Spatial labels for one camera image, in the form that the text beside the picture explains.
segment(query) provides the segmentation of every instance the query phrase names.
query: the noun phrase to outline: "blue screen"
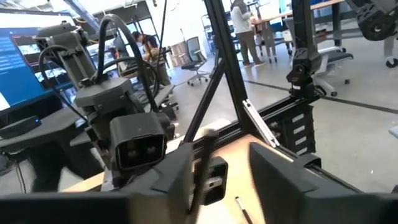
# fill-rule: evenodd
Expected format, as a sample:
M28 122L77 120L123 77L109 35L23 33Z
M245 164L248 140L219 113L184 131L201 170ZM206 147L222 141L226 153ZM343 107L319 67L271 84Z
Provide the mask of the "blue screen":
M10 14L14 18L32 19L31 14ZM56 16L56 24L65 20L65 16ZM27 103L36 98L50 95L50 85L44 81L39 70L40 50L36 46L33 36L37 34L40 25L34 27L32 22L16 22L15 26L0 25L0 113L22 103ZM66 71L51 61L45 61L46 75L51 84L57 88L69 88L71 82Z

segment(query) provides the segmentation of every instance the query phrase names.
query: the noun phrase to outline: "concrete floor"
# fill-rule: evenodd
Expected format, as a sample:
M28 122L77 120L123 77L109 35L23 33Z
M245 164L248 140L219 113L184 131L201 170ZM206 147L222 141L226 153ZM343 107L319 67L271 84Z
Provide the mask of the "concrete floor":
M321 47L333 45L324 42ZM323 168L366 192L390 192L398 184L398 139L394 139L388 129L398 125L398 68L385 66L382 42L368 42L365 39L343 41L347 51L354 54L354 60L346 62L341 71L328 77L338 90L338 99L348 100L339 103L330 100L315 102L313 116L317 142L317 155L322 158ZM277 47L278 64L262 67L242 68L246 81L246 91L254 106L259 109L269 105L288 93L284 90L264 87L261 83L288 88L285 76L290 71L289 56L284 45ZM213 62L202 70L210 71ZM193 73L179 69L170 71L172 82L179 84L189 79ZM344 85L345 78L351 79ZM206 84L178 85L174 94L180 105L178 132L183 135L205 91ZM392 113L353 106L350 101L392 109ZM233 104L226 80L223 79L211 102L202 125L218 118L235 120ZM27 188L32 180L29 163L21 164ZM80 179L68 170L63 173L60 189L77 183ZM20 192L15 171L0 177L0 194Z

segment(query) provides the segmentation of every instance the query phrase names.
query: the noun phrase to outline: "pen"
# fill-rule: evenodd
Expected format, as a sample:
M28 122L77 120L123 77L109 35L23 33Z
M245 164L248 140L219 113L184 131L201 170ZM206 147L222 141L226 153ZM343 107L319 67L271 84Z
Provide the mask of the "pen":
M240 199L238 196L236 196L236 197L235 197L235 200L237 201L239 207L241 208L241 210L242 210L242 212L243 212L243 215L244 215L244 218L246 219L246 221L248 222L248 224L253 224L253 222L252 222L251 219L250 219L250 216L249 216L248 212L247 212L246 209L244 209L244 207L243 207L243 204L242 204L241 199Z

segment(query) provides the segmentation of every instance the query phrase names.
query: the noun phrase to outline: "monitor screen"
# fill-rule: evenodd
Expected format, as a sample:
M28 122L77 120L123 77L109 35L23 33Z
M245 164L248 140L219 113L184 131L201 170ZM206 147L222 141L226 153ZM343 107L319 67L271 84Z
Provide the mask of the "monitor screen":
M50 95L50 86L39 71L40 50L32 37L39 28L61 24L73 25L68 13L0 9L0 114L35 99ZM46 62L45 71L57 88L69 88L66 71Z

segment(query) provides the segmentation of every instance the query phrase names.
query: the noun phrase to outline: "person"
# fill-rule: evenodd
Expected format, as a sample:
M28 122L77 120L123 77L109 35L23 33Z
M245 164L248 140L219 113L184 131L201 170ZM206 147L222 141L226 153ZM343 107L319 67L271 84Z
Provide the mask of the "person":
M136 42L143 44L145 54L142 56L142 58L144 60L148 62L157 62L158 57L160 57L159 68L157 70L159 73L159 83L163 86L171 85L170 77L167 74L167 69L165 66L165 60L163 55L159 52L159 46L157 44L156 38L153 35L141 34L138 31L134 31L132 36Z
M52 95L21 110L10 113L10 123L38 116L40 119L62 109L62 102ZM64 167L83 179L89 179L104 171L101 163L87 148L64 148L58 142L48 142L25 149L35 172L32 192L57 192Z
M250 51L255 65L263 65L264 62L262 62L257 56L256 43L254 41L254 34L251 27L251 13L248 11L248 6L243 0L234 0L232 3L231 20L236 37L241 45L243 65L245 67L252 65L249 60L248 50Z

